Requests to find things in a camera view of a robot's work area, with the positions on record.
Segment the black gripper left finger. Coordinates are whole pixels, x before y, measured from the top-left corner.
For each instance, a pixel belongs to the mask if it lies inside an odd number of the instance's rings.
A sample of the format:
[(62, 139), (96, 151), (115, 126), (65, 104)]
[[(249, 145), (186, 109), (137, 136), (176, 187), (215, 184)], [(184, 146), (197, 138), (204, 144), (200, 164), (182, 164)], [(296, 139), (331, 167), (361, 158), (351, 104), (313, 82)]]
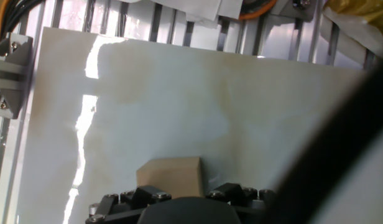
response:
[(172, 195), (151, 185), (120, 194), (106, 194), (90, 205), (85, 224), (135, 224), (150, 205), (172, 199)]

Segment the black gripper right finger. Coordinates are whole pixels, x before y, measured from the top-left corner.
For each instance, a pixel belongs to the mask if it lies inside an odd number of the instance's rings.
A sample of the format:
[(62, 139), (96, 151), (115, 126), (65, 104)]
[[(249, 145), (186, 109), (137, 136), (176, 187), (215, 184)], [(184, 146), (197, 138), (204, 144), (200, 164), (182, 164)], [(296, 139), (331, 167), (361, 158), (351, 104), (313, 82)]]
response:
[(263, 213), (275, 198), (273, 190), (228, 182), (206, 194), (205, 207), (222, 212), (233, 209), (238, 213)]

